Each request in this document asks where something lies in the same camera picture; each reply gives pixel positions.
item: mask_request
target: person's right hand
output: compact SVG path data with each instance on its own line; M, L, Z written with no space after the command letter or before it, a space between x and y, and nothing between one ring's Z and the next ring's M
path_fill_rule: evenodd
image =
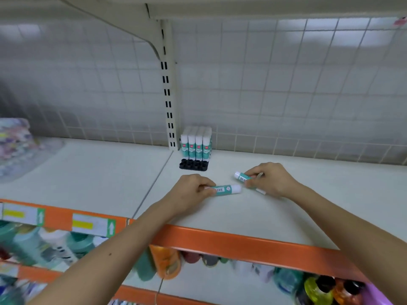
M246 187L257 187L276 198L287 198L290 192L300 185L279 163L262 163L246 171L245 174L252 177L245 182Z

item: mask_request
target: price tag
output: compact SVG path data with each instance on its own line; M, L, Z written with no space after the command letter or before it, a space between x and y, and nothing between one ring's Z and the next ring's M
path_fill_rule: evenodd
M27 205L16 205L14 203L3 203L3 220L9 222L20 222L34 226L43 226L45 220L45 209L29 207Z
M17 278L18 265L7 262L0 262L0 274Z
M72 231L94 236L112 237L116 233L116 220L74 213L72 216Z

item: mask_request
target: white arrow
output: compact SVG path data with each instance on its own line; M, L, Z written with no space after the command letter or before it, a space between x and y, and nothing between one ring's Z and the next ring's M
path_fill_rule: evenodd
M109 230L110 230L110 235L112 236L113 232L114 232L114 225L112 222L110 223Z
M43 220L44 220L44 213L43 213L43 212L40 212L40 213L38 214L38 217L39 217L39 224L42 224L42 222L43 222Z

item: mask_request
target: green arrow label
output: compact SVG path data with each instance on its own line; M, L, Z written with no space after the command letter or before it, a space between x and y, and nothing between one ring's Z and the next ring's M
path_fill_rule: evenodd
M37 226L43 226L45 220L45 209L37 209Z
M116 220L115 219L108 219L107 220L107 237L112 237L116 233Z

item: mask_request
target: person's right arm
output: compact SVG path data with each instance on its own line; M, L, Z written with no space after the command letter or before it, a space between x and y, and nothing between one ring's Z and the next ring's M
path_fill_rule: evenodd
M407 304L407 243L299 183L281 164L260 164L246 172L260 173L246 186L295 202L393 305Z

